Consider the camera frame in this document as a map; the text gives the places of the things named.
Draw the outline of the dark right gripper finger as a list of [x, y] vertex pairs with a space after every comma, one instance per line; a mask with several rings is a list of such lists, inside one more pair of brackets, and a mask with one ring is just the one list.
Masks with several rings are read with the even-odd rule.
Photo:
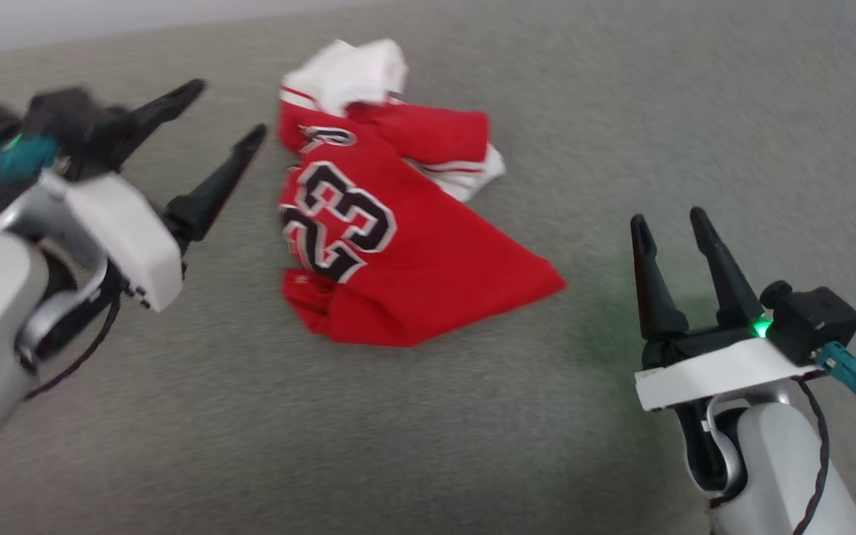
[[638, 295], [640, 334], [647, 342], [687, 333], [689, 323], [672, 300], [657, 265], [655, 237], [642, 214], [629, 221], [632, 240], [633, 278]]
[[690, 210], [690, 223], [697, 247], [709, 265], [716, 291], [717, 324], [752, 326], [763, 316], [764, 308], [744, 272], [717, 233], [706, 210], [693, 207]]

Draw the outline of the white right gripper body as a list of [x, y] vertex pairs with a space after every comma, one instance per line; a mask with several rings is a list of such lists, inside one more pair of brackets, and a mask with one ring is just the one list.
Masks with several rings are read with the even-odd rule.
[[789, 360], [751, 326], [716, 326], [653, 333], [635, 373], [635, 392], [642, 409], [657, 411], [819, 373], [812, 361]]

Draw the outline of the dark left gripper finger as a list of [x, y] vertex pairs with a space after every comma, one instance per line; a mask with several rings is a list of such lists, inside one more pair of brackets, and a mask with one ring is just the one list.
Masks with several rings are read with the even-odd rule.
[[173, 198], [164, 207], [163, 222], [175, 238], [181, 256], [188, 247], [203, 241], [210, 228], [235, 192], [242, 176], [265, 141], [268, 127], [255, 125], [250, 132], [235, 143], [230, 155], [203, 180], [195, 189]]
[[193, 79], [132, 111], [121, 106], [108, 108], [113, 115], [111, 142], [106, 163], [110, 169], [122, 169], [123, 163], [163, 124], [180, 117], [207, 88], [203, 79]]

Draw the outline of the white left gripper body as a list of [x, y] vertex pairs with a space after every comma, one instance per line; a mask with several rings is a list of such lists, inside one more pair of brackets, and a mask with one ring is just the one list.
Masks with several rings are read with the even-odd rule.
[[77, 183], [45, 172], [44, 188], [69, 218], [61, 234], [74, 248], [92, 257], [104, 254], [155, 312], [177, 299], [183, 289], [180, 248], [136, 187], [115, 172]]

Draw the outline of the red basketball jersey number 23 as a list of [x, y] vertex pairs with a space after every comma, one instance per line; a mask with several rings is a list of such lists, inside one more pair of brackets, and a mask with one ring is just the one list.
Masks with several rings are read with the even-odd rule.
[[506, 172], [488, 115], [404, 102], [407, 74], [393, 39], [336, 39], [281, 81], [282, 294], [336, 343], [411, 348], [566, 285], [469, 206]]

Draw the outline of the grey fabric sofa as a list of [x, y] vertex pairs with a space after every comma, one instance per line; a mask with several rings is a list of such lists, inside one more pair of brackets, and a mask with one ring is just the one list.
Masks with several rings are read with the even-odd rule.
[[[856, 0], [407, 0], [0, 53], [0, 100], [139, 105], [210, 83], [129, 161], [163, 203], [276, 119], [334, 39], [398, 41], [406, 94], [481, 109], [509, 173], [473, 209], [567, 288], [417, 348], [315, 336], [281, 295], [268, 140], [163, 313], [0, 434], [0, 535], [706, 535], [669, 413], [645, 413], [629, 219], [714, 319], [687, 213], [756, 289], [856, 307]], [[856, 353], [856, 338], [852, 343]]]

